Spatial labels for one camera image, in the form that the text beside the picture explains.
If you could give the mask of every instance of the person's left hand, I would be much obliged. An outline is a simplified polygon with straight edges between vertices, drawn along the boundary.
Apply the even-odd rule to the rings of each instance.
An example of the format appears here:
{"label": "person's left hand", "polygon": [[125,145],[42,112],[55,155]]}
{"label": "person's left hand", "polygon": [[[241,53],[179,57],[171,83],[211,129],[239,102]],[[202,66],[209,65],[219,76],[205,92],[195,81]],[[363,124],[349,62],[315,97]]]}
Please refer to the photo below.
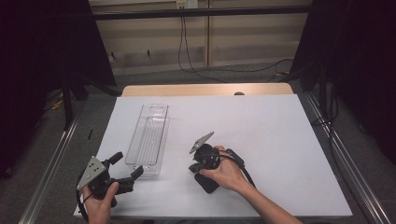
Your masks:
{"label": "person's left hand", "polygon": [[[110,222],[111,200],[113,200],[116,195],[119,185],[120,184],[118,182],[112,183],[102,201],[97,200],[92,196],[85,201],[85,207],[87,208],[90,224],[107,224]],[[82,195],[84,195],[84,199],[91,195],[91,191],[88,186],[82,188]]]}

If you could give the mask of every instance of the carpeted floor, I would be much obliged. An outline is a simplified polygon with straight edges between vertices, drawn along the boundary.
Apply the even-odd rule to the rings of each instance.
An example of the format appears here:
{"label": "carpeted floor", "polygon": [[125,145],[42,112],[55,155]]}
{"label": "carpeted floor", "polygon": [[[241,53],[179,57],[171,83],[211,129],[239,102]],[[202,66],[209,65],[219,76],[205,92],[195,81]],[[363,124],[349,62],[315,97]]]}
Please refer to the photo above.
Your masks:
{"label": "carpeted floor", "polygon": [[[281,77],[275,77],[274,67],[258,72],[232,72],[229,70],[260,70],[270,64],[250,64],[221,67],[227,71],[202,71],[199,75],[185,73],[183,71],[167,71],[142,75],[130,75],[116,77],[118,87],[122,89],[127,85],[143,84],[183,84],[183,83],[217,83],[211,78],[224,82],[267,82],[277,81]],[[281,63],[277,67],[278,72],[288,71],[291,62]],[[298,80],[290,83],[295,93],[300,97],[301,103],[310,120],[316,118],[310,107],[307,94],[318,94],[318,88],[312,92],[302,92]],[[74,108],[83,109],[78,120],[73,137],[64,152],[60,165],[56,170],[56,176],[50,182],[50,188],[45,192],[45,200],[38,207],[39,212],[35,217],[35,223],[84,223],[82,218],[73,217],[76,208],[75,185],[79,172],[84,168],[87,158],[95,155],[106,130],[111,116],[115,97],[90,88],[90,98],[84,102],[73,101]],[[360,169],[369,186],[378,200],[386,209],[390,219],[396,220],[396,166],[391,163],[380,151],[372,136],[364,133],[359,121],[353,113],[339,99],[339,115],[333,123],[334,129],[339,133],[348,152]],[[0,223],[17,223],[21,219],[26,205],[29,203],[36,187],[45,173],[52,158],[55,148],[64,134],[63,108],[47,111],[40,120],[35,136],[30,145],[24,151],[13,167],[13,176],[10,179],[0,181]],[[336,169],[328,138],[320,126],[313,126],[323,151],[329,163],[334,168],[340,186],[353,212],[353,217],[300,217],[304,223],[330,222],[330,223],[375,223],[370,212],[365,208],[359,193],[353,187],[353,183],[345,174],[341,166],[341,172],[346,177],[343,180],[340,171]],[[120,220],[114,223],[140,223],[142,220]]]}

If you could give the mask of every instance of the white tabletop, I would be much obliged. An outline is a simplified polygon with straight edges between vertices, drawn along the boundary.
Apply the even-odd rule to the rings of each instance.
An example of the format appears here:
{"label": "white tabletop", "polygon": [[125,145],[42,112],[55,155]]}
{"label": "white tabletop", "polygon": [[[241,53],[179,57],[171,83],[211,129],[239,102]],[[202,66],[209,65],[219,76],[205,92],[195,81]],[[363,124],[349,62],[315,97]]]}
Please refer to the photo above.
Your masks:
{"label": "white tabletop", "polygon": [[[134,191],[116,196],[116,217],[257,217],[238,194],[207,194],[188,169],[196,139],[233,149],[256,187],[294,216],[351,216],[297,95],[120,97],[97,157],[124,158],[143,104],[168,104],[169,130],[161,173],[139,178]],[[131,173],[124,160],[110,166],[115,178]]]}

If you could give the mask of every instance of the transparent plastic tray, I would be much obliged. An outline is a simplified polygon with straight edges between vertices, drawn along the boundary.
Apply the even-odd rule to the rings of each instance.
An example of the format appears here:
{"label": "transparent plastic tray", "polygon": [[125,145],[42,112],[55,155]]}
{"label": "transparent plastic tray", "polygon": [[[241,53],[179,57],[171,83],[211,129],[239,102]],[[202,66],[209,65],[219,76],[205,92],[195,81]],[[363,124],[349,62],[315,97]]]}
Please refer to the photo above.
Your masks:
{"label": "transparent plastic tray", "polygon": [[168,105],[142,106],[125,163],[134,171],[143,165],[145,176],[158,175],[169,126]]}

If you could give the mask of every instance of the forearm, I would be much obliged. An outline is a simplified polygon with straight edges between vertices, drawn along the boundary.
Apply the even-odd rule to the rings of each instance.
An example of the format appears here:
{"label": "forearm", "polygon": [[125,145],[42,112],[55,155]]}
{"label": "forearm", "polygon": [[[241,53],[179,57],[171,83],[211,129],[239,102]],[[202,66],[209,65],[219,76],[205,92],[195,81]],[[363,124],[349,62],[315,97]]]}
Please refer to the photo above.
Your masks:
{"label": "forearm", "polygon": [[250,203],[266,223],[301,223],[297,218],[261,194],[248,182],[236,190],[236,192]]}

